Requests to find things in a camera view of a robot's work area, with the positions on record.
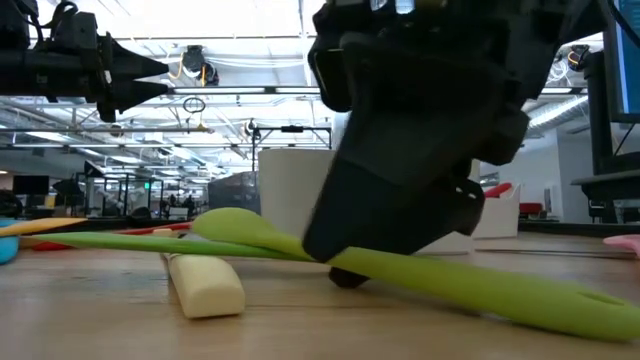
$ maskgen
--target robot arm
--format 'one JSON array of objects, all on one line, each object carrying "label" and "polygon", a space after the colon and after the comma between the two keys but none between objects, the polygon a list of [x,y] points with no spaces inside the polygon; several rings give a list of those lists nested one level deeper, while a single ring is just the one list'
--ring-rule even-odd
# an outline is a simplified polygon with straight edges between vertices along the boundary
[{"label": "robot arm", "polygon": [[323,262],[348,246],[411,254],[470,235],[484,204],[472,159],[510,162],[529,122],[520,109],[559,47],[606,26],[596,0],[416,0],[407,14],[393,0],[333,0],[314,23],[322,99],[351,111],[304,237]]},{"label": "robot arm", "polygon": [[[167,65],[124,49],[109,33],[99,36],[95,15],[78,12],[72,2],[62,1],[45,25],[38,22],[35,0],[3,0],[0,14],[0,95],[46,96],[50,102],[83,97],[97,103],[103,121],[115,122],[116,111],[167,92],[165,85],[135,81],[164,74]],[[33,49],[29,24],[38,32]]]}]

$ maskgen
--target wooden surface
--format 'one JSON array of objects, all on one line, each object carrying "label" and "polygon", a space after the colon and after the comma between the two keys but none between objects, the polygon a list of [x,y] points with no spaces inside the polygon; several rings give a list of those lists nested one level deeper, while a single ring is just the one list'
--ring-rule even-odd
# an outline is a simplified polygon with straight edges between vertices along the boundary
[{"label": "wooden surface", "polygon": [[[495,253],[450,259],[577,280],[640,305],[638,261]],[[640,359],[638,344],[513,326],[376,282],[341,290],[323,265],[232,264],[247,311],[189,321],[158,254],[25,251],[0,267],[0,358]]]}]

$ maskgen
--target white wall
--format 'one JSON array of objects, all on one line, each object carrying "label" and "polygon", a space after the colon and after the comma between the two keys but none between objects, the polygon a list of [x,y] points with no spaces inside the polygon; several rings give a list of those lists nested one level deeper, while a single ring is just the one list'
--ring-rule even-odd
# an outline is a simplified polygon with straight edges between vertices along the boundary
[{"label": "white wall", "polygon": [[498,172],[500,182],[520,184],[520,201],[544,204],[544,191],[551,191],[550,215],[563,218],[560,180],[560,163],[555,131],[545,134],[545,139],[527,140],[525,147],[507,165],[496,167],[482,164],[480,174]]}]

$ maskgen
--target pink object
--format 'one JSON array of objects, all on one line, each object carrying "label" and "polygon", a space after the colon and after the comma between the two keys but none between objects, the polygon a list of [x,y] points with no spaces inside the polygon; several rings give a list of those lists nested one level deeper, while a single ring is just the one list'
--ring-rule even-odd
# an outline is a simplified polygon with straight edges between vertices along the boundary
[{"label": "pink object", "polygon": [[635,251],[640,257],[640,235],[612,236],[603,240],[607,245]]}]

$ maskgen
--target cream-colored block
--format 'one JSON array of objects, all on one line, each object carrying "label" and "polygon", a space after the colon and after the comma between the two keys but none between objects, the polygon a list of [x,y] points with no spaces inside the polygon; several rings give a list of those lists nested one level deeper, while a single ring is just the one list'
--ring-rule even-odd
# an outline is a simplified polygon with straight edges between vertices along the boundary
[{"label": "cream-colored block", "polygon": [[244,311],[242,283],[226,261],[202,255],[173,255],[167,261],[187,318],[236,315]]}]

